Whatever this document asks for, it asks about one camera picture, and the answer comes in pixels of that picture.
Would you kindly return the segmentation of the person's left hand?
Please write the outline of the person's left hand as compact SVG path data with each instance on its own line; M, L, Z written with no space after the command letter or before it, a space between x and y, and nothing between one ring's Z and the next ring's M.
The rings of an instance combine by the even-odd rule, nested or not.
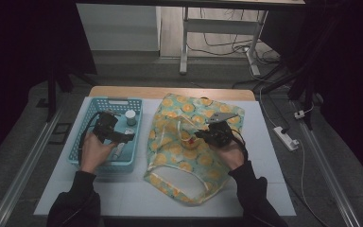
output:
M94 174L116 147L116 143L102 144L93 133L88 133L82 147L80 170Z

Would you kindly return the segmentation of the white-legged desk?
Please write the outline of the white-legged desk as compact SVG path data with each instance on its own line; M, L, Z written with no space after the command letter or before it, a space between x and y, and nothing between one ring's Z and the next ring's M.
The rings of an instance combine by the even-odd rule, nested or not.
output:
M251 35L252 43L246 51L246 56L251 71L253 74L258 75L259 70L253 60L253 52L268 12L270 10L305 9L304 0L76 0L76 2L82 4L183 7L180 60L181 75L187 73L187 37L189 33ZM251 9L259 10L260 16L257 22L191 19L188 16L190 8Z

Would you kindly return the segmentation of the orange floral cloth bag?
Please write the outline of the orange floral cloth bag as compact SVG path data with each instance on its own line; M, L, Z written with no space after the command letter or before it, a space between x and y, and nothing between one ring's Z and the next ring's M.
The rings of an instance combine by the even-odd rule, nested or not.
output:
M236 114L227 123L240 135L245 110L233 104L190 96L168 94L152 118L147 140L147 171L144 179L170 198L191 205L212 198L229 181L229 169L203 139L214 113ZM199 139L196 149L187 148Z

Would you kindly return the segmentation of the wooden table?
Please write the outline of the wooden table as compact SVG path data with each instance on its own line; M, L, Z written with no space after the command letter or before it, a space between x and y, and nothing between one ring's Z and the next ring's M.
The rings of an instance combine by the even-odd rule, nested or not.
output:
M170 87L132 87L132 86L95 86L90 96L140 97L162 99L167 94L193 97L207 97L213 100L254 101L251 90L208 89L208 88L170 88Z

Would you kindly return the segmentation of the metal floor rail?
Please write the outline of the metal floor rail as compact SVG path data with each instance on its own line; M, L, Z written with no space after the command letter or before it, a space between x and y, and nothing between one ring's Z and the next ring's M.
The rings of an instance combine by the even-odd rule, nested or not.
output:
M63 108L59 107L51 116L50 120L45 122L42 129L37 133L35 143L28 151L20 169L13 178L8 191L0 202L0 227L6 226L17 201L26 187L26 183L28 182L43 153L50 135L62 115L62 112Z
M305 122L301 119L294 120L299 125L302 135L306 142L306 147L302 146L302 149L310 149L315 161L318 164L320 173L325 180L329 191L335 199L337 208L345 222L347 227L361 227L361 223L351 205L345 191L340 185L335 171L332 169L323 148L320 145L320 141L317 138L313 130L310 130Z

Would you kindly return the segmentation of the black floor frame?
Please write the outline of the black floor frame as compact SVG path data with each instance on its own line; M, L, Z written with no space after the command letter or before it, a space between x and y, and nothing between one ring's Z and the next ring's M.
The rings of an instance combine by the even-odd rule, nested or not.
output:
M51 145L64 145L71 128L71 123L58 123L52 131L48 143Z

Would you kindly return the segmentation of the white table mat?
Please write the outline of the white table mat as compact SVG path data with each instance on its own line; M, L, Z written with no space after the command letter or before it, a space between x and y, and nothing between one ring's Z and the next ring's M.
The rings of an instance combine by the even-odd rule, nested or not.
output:
M134 170L128 174L100 175L94 183L101 198L104 217L139 218L234 218L242 215L236 196L236 183L229 180L211 199L201 205L175 201L143 179L147 169L147 134L160 101L143 100ZM249 151L255 175L268 179L268 200L281 216L294 216L296 211L289 196L285 179L271 144L265 119L256 101L237 101L245 110L242 136Z

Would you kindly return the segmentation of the person's right hand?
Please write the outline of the person's right hand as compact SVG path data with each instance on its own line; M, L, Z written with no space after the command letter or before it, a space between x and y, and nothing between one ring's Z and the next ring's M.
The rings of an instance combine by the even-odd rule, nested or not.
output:
M244 164L243 152L235 141L232 141L229 145L222 148L210 145L210 149L219 156L230 170L235 170Z

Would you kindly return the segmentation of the grey cabinet panel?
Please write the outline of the grey cabinet panel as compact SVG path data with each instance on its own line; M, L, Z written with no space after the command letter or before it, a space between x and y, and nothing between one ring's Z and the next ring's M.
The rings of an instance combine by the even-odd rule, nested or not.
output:
M77 8L92 50L160 50L160 7L77 4Z

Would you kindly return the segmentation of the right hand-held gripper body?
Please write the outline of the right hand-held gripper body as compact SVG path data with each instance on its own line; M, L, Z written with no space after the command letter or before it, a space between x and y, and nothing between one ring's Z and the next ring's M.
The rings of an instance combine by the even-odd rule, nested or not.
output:
M208 120L205 142L217 148L230 144L233 138L228 119L236 117L235 113L214 113Z

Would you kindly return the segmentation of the black metal stand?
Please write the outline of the black metal stand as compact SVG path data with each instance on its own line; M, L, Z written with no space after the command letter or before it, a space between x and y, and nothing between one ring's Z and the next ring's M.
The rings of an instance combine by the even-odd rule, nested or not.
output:
M85 81L87 84L91 86L97 86L98 83L91 79L86 73L82 73L80 70L77 70L75 67L61 63L54 64L47 72L47 85L48 85L48 115L46 118L47 122L50 122L53 119L54 114L57 111L57 92L56 86L59 85L60 89L65 93L70 93L73 91L73 83L70 80L70 76L74 75L77 78Z
M304 110L305 115L303 122L309 130L313 130L311 123L311 109L313 108L313 95L315 94L315 74L313 73L313 67L306 63L295 72L289 73L287 76L282 76L280 79L271 83L261 90L261 94L267 94L282 85L287 85L290 81L293 81L291 88L289 89L287 96L290 100L298 100L304 95Z

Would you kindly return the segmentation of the light blue plastic basket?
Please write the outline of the light blue plastic basket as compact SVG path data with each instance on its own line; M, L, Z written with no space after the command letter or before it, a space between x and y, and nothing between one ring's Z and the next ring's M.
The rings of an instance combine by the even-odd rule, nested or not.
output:
M136 112L136 124L129 126L125 112L134 110ZM68 162L72 165L79 166L79 158L87 132L93 131L95 122L100 113L113 114L118 122L112 133L102 144L109 145L114 142L119 145L122 138L121 134L125 134L126 129L134 130L134 138L125 144L120 157L116 161L112 161L112 152L107 161L97 169L99 174L112 173L130 173L134 169L134 161L138 145L139 130L142 123L143 100L139 98L113 98L107 96L86 97L78 112L78 116L74 127L72 128L68 140L66 142L66 150L68 154Z

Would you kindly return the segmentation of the white power strip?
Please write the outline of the white power strip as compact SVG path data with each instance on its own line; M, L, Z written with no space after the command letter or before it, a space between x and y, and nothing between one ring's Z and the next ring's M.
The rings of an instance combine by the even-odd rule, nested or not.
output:
M289 151L299 148L300 142L297 139L292 139L282 127L275 127L273 131Z

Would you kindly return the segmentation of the small white jar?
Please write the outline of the small white jar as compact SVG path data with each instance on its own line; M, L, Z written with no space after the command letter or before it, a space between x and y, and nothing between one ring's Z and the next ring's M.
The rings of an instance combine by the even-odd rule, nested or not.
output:
M136 112L134 110L127 110L125 112L125 117L127 118L127 124L129 126L134 126L136 124Z

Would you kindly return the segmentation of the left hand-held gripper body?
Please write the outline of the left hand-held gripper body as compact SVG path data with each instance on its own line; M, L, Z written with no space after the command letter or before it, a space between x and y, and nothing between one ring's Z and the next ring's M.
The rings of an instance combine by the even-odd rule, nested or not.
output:
M112 133L118 119L110 113L100 113L95 122L93 134L103 143Z

